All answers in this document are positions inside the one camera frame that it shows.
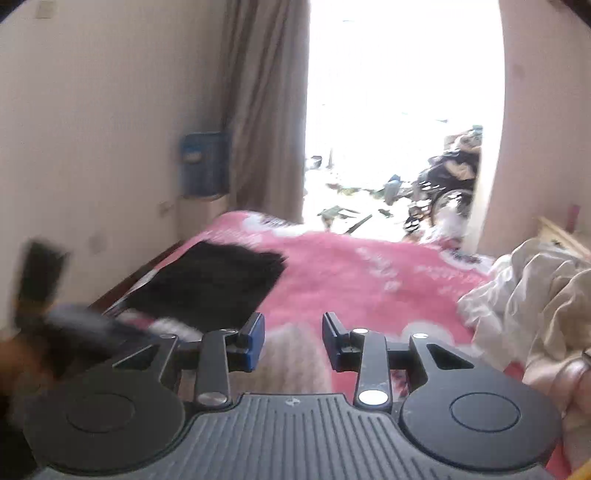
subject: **ribbed plastic surface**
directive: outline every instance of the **ribbed plastic surface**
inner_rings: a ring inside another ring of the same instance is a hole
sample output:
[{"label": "ribbed plastic surface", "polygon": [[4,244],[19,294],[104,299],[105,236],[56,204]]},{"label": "ribbed plastic surface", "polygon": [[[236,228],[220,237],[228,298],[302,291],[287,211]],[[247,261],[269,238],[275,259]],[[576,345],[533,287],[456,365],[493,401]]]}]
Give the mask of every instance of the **ribbed plastic surface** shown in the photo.
[{"label": "ribbed plastic surface", "polygon": [[[35,480],[81,478],[50,468]],[[118,480],[549,480],[543,468],[503,475],[460,471],[410,444],[389,416],[341,394],[244,395],[234,409],[198,417],[164,458]]]}]

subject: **blue box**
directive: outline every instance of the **blue box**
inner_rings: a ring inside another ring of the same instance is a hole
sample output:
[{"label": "blue box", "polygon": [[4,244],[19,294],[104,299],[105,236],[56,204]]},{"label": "blue box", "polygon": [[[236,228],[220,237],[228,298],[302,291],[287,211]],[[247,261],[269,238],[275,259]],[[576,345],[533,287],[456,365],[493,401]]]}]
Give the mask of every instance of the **blue box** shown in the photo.
[{"label": "blue box", "polygon": [[184,197],[214,197],[229,192],[229,142],[224,132],[194,133],[183,138],[180,182]]}]

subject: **light switch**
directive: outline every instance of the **light switch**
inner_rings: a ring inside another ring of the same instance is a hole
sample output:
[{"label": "light switch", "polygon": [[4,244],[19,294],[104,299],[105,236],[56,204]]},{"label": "light switch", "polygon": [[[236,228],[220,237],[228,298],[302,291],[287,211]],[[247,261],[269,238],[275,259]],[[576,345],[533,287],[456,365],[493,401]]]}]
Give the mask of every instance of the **light switch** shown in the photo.
[{"label": "light switch", "polygon": [[56,0],[39,0],[35,18],[52,18],[56,14]]}]

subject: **circular pad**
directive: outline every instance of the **circular pad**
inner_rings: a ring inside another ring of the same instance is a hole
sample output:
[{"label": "circular pad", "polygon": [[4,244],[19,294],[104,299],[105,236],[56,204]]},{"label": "circular pad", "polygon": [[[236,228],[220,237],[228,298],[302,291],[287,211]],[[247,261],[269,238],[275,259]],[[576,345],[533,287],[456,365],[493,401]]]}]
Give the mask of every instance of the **circular pad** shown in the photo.
[{"label": "circular pad", "polygon": [[479,472],[545,463],[561,429],[549,399],[484,368],[432,374],[404,401],[399,425],[432,458]]},{"label": "circular pad", "polygon": [[185,420],[182,401],[144,371],[100,369],[40,397],[24,433],[42,463],[81,475],[116,474],[169,448]]},{"label": "circular pad", "polygon": [[502,432],[519,420],[519,409],[509,399],[494,393],[470,393],[454,400],[452,417],[475,432]]},{"label": "circular pad", "polygon": [[73,405],[66,414],[74,427],[89,433],[107,433],[123,428],[135,413],[134,403],[122,395],[96,393]]}]

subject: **electrical outlet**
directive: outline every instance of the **electrical outlet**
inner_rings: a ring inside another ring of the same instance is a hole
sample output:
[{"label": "electrical outlet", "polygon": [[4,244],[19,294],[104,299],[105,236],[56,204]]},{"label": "electrical outlet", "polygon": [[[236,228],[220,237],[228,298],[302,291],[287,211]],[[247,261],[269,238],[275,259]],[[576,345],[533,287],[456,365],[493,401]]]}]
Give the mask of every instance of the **electrical outlet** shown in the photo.
[{"label": "electrical outlet", "polygon": [[96,232],[88,237],[88,250],[93,255],[99,255],[107,250],[107,237],[104,232]]},{"label": "electrical outlet", "polygon": [[56,9],[56,0],[40,0],[37,4],[35,18],[53,18],[53,16],[56,14]]},{"label": "electrical outlet", "polygon": [[158,204],[158,216],[165,217],[174,208],[174,202],[160,202]]}]

